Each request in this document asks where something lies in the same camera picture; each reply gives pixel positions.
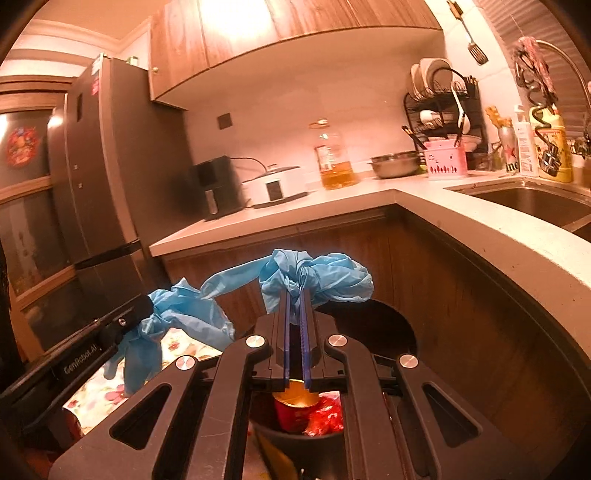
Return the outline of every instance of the ceiling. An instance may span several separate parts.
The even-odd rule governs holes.
[[[170,0],[49,0],[35,15],[121,40]]]

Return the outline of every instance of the silver screw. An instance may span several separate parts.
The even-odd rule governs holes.
[[[347,337],[345,335],[331,335],[329,336],[329,343],[332,346],[347,345]]]
[[[251,335],[246,339],[246,344],[250,348],[258,348],[265,344],[265,339],[260,335]]]
[[[418,365],[418,358],[407,353],[400,357],[399,362],[404,368],[415,368]]]
[[[174,364],[179,370],[191,370],[195,366],[195,359],[191,355],[183,355]]]

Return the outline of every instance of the faucet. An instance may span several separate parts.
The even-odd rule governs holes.
[[[562,57],[564,59],[564,61],[566,61],[566,63],[570,66],[572,71],[575,73],[577,80],[579,81],[581,87],[583,88],[585,100],[587,103],[587,110],[585,112],[584,122],[583,122],[583,125],[584,125],[583,139],[577,140],[575,142],[574,149],[575,149],[575,152],[578,153],[579,155],[582,155],[582,156],[591,155],[591,137],[589,137],[589,130],[588,130],[589,119],[591,118],[591,93],[589,92],[589,88],[587,87],[587,84],[585,83],[585,80],[583,78],[583,74],[581,74],[581,71],[575,65],[573,60],[563,50],[558,48],[556,45],[553,45],[553,44],[546,42],[544,40],[536,40],[536,42],[538,43],[540,48],[545,48],[547,50],[551,50],[551,51],[557,53],[560,57]],[[558,168],[560,167],[560,160],[558,159],[558,154],[559,154],[558,146],[556,146],[555,144],[550,142],[548,139],[542,137],[542,135],[538,132],[538,130],[540,128],[549,128],[549,127],[551,127],[551,125],[544,122],[541,119],[541,116],[540,117],[537,116],[538,112],[541,112],[544,108],[548,108],[548,107],[552,106],[552,103],[554,100],[553,94],[548,94],[547,88],[542,87],[540,85],[540,82],[542,82],[542,80],[539,75],[536,75],[538,77],[538,79],[536,79],[534,77],[534,80],[525,80],[524,68],[517,61],[515,62],[515,76],[517,78],[517,85],[520,87],[527,88],[529,90],[529,94],[528,94],[529,101],[531,103],[534,103],[537,105],[537,107],[534,109],[534,112],[532,113],[532,115],[536,120],[539,120],[541,125],[538,125],[537,127],[535,127],[534,130],[535,130],[536,135],[538,135],[538,137],[540,137],[544,141],[544,143],[546,143],[546,145],[548,146],[548,150],[544,152],[544,155],[540,159],[540,167],[546,173],[555,177],[558,174]],[[534,102],[531,99],[530,95],[534,92],[539,92],[540,90],[542,90],[545,93],[545,95],[544,95],[545,102],[542,102],[542,103]]]

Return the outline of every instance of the yellow detergent bottle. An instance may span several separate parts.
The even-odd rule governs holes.
[[[536,126],[541,125],[534,116],[532,115],[532,111],[535,107],[530,109],[530,123],[531,127],[535,129]],[[558,154],[560,158],[560,168],[558,169],[558,175],[555,177],[548,175],[544,170],[541,168],[538,169],[539,175],[543,179],[555,180],[560,181],[562,183],[570,183],[573,181],[573,157],[570,153],[569,144],[566,141],[566,129],[564,128],[564,121],[562,120],[562,116],[559,114],[558,110],[556,109],[556,105],[553,105],[552,108],[554,109],[554,113],[550,111],[550,109],[545,108],[542,110],[542,118],[545,122],[548,122],[552,125],[552,128],[540,128],[539,132],[553,144],[556,144],[558,147]],[[535,140],[535,149],[538,153],[538,164],[542,155],[546,150],[548,150],[548,146],[534,133],[534,140]]]

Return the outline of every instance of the black air fryer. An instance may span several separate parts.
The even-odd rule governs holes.
[[[206,220],[223,217],[245,207],[242,184],[227,157],[218,157],[195,165],[191,171],[193,181],[204,196],[203,217]]]

